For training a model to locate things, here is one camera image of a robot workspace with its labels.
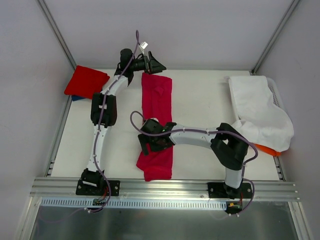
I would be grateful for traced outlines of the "crimson pink t shirt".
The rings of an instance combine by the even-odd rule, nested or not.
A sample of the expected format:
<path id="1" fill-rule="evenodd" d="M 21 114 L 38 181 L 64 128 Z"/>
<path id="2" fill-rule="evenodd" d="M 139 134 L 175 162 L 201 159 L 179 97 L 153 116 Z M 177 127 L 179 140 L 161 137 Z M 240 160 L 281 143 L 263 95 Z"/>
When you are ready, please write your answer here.
<path id="1" fill-rule="evenodd" d="M 165 76 L 143 73 L 142 114 L 145 119 L 157 119 L 161 125 L 172 121 L 172 79 Z M 170 180 L 172 178 L 174 150 L 172 147 L 140 153 L 136 166 L 143 171 L 144 180 Z"/>

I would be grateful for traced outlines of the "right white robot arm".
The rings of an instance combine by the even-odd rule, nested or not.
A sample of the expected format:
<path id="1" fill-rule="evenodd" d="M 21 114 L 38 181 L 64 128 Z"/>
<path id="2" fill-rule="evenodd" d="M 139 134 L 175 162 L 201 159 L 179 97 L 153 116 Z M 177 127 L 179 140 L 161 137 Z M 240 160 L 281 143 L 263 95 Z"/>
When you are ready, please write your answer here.
<path id="1" fill-rule="evenodd" d="M 243 163 L 249 143 L 231 125 L 221 123 L 217 128 L 192 128 L 176 122 L 161 125 L 154 119 L 148 119 L 140 129 L 138 140 L 146 156 L 149 152 L 161 152 L 175 145 L 212 150 L 225 167 L 224 193 L 230 198 L 241 193 Z"/>

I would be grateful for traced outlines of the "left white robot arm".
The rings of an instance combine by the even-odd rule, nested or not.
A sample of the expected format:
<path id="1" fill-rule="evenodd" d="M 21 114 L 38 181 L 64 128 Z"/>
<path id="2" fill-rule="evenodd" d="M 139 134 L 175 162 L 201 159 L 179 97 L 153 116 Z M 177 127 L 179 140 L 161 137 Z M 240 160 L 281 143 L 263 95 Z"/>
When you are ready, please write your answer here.
<path id="1" fill-rule="evenodd" d="M 131 84 L 134 72 L 157 74 L 166 69 L 155 59 L 151 51 L 147 55 L 141 53 L 138 57 L 135 57 L 129 48 L 120 51 L 120 62 L 111 84 L 92 97 L 90 119 L 93 123 L 93 143 L 87 167 L 78 182 L 78 190 L 87 187 L 93 195 L 99 195 L 104 191 L 106 182 L 101 163 L 106 155 L 107 136 L 117 121 L 117 95 Z"/>

